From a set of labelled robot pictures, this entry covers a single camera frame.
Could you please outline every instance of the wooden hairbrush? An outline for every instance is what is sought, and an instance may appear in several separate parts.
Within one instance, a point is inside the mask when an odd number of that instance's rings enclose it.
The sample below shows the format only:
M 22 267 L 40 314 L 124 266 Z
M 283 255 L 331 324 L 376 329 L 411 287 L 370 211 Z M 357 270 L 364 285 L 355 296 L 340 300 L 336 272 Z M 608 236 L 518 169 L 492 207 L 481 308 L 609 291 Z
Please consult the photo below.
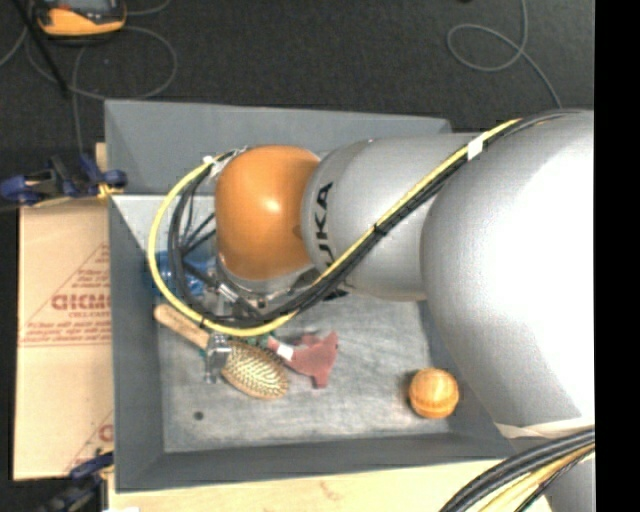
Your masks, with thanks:
M 153 316 L 162 325 L 206 351 L 209 333 L 176 309 L 168 304 L 160 304 L 155 307 Z M 229 384 L 249 396 L 263 400 L 284 396 L 289 389 L 289 381 L 275 354 L 240 341 L 231 340 L 228 343 L 231 353 L 220 373 Z

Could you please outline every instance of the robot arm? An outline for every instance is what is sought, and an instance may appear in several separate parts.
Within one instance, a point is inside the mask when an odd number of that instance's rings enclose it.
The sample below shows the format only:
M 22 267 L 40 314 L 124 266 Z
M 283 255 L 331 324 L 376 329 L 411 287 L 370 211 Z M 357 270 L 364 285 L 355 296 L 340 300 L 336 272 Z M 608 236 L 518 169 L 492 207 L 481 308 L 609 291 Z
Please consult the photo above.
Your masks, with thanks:
M 592 425 L 593 124 L 592 112 L 552 112 L 480 136 L 363 141 L 323 159 L 279 146 L 220 159 L 213 285 L 231 306 L 174 305 L 254 336 L 338 285 L 426 300 L 497 424 Z M 165 210 L 210 172 L 185 177 Z M 580 468 L 556 498 L 574 503 L 558 510 L 589 509 L 594 465 Z

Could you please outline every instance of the orange ball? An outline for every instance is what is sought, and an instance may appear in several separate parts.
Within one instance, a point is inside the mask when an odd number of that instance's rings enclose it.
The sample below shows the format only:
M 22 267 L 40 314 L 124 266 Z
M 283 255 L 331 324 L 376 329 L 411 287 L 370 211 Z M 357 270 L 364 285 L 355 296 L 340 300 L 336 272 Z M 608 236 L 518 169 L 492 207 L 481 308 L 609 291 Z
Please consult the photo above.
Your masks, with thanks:
M 439 368 L 424 368 L 409 386 L 413 409 L 425 418 L 446 418 L 458 405 L 460 392 L 453 375 Z

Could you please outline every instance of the pink object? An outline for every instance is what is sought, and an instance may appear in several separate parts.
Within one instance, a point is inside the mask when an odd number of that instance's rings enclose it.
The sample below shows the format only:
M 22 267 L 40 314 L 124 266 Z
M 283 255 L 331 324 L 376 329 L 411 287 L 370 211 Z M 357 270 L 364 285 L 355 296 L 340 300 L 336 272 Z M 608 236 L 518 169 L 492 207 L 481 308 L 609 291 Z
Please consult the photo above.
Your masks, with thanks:
M 304 345 L 306 348 L 295 348 L 290 359 L 284 358 L 284 364 L 302 375 L 311 377 L 316 388 L 327 387 L 329 374 L 338 355 L 338 335 L 331 331 L 322 339 L 305 334 L 297 345 Z M 282 353 L 282 344 L 274 338 L 269 338 L 267 346 L 277 353 Z

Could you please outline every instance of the hairbrush bristles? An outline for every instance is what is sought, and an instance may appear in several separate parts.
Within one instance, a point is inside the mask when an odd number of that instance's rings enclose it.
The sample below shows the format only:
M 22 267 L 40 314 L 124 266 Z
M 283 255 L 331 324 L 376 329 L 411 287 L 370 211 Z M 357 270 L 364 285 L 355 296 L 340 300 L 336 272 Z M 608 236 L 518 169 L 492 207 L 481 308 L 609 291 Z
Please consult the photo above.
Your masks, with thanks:
M 289 389 L 289 381 L 281 363 L 264 350 L 239 341 L 229 341 L 231 354 L 222 376 L 243 393 L 255 398 L 273 400 Z

